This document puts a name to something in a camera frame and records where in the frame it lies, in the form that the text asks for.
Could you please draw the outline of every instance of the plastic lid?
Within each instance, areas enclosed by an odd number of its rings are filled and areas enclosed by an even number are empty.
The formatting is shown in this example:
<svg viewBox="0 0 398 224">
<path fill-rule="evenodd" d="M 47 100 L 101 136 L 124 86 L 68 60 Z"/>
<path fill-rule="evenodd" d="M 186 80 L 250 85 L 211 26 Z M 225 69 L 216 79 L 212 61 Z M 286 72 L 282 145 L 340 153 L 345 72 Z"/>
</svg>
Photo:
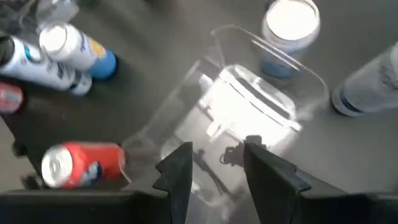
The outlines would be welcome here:
<svg viewBox="0 0 398 224">
<path fill-rule="evenodd" d="M 314 32 L 319 25 L 318 9 L 314 3 L 279 0 L 266 16 L 270 30 L 285 40 L 299 40 Z"/>
<path fill-rule="evenodd" d="M 10 36 L 0 37 L 0 66 L 7 64 L 14 55 L 14 41 Z"/>
<path fill-rule="evenodd" d="M 67 30 L 64 26 L 48 26 L 40 33 L 40 47 L 48 53 L 60 51 L 67 40 Z"/>
<path fill-rule="evenodd" d="M 73 159 L 64 146 L 51 147 L 42 160 L 44 182 L 52 188 L 62 187 L 72 174 Z"/>
</svg>

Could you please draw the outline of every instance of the clear plastic container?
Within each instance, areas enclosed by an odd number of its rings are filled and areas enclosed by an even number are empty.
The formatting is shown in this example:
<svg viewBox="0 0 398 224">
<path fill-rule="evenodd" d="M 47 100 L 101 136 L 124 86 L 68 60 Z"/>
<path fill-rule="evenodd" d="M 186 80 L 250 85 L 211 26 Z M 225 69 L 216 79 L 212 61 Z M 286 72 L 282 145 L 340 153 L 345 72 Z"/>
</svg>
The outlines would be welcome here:
<svg viewBox="0 0 398 224">
<path fill-rule="evenodd" d="M 243 215 L 238 213 L 257 219 L 248 209 L 253 207 L 243 141 L 261 136 L 267 150 L 283 155 L 302 121 L 328 102 L 328 90 L 318 75 L 248 31 L 228 25 L 211 36 L 208 52 L 149 124 L 122 143 L 129 158 L 123 173 L 134 182 L 183 142 L 193 142 L 187 223 L 229 223 Z M 261 73 L 265 55 L 297 75 L 280 79 Z"/>
<path fill-rule="evenodd" d="M 36 21 L 32 16 L 37 0 L 1 1 L 0 29 L 2 35 L 17 35 L 26 40 L 35 33 Z"/>
</svg>

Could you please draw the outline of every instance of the black tabletop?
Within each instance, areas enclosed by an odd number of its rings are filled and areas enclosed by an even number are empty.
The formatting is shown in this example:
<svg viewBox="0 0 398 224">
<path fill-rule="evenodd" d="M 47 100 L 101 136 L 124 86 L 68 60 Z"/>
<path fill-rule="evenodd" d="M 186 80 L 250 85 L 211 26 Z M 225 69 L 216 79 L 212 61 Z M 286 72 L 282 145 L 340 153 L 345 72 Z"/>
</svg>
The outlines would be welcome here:
<svg viewBox="0 0 398 224">
<path fill-rule="evenodd" d="M 395 0 L 316 3 L 322 28 L 304 64 L 330 87 L 398 40 Z M 195 60 L 205 53 L 211 30 L 235 24 L 258 34 L 265 5 L 266 0 L 100 1 L 91 9 L 83 9 L 72 24 L 118 56 L 115 76 L 95 82 L 92 90 L 80 98 L 23 83 L 28 96 L 25 108 L 2 117 L 16 139 L 28 147 L 28 156 L 35 166 L 48 147 L 62 141 L 122 142 L 145 126 Z M 317 143 L 307 144 L 308 139 L 314 139 L 310 137 L 302 141 L 301 147 L 311 148 L 304 149 L 305 153 L 311 154 L 313 148 L 319 151 L 321 145 L 334 150 L 334 141 L 341 139 L 340 128 L 346 128 L 342 119 L 331 108 L 321 112 L 310 130 L 323 135 L 317 137 Z M 343 142 L 366 148 L 358 136 L 371 133 L 375 126 L 396 133 L 397 128 L 387 128 L 391 119 L 397 121 L 391 114 L 362 119 L 363 124 L 345 119 L 357 137 L 343 138 Z M 396 143 L 392 135 L 379 136 L 387 146 Z M 306 170 L 319 170 L 306 165 L 307 156 L 300 159 L 301 152 L 297 149 L 287 157 Z M 319 177 L 330 171 L 320 170 L 324 171 L 311 173 Z M 320 178 L 334 181 L 338 187 L 346 183 L 330 176 Z"/>
</svg>

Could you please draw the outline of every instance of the plastic bottle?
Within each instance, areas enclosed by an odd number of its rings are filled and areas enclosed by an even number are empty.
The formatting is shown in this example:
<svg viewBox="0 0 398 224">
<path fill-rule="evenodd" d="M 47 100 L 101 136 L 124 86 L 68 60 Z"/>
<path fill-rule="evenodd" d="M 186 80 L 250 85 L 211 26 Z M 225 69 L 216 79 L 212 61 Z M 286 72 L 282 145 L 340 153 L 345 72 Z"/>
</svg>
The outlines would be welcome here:
<svg viewBox="0 0 398 224">
<path fill-rule="evenodd" d="M 348 77 L 332 103 L 347 116 L 398 107 L 398 43 Z"/>
</svg>

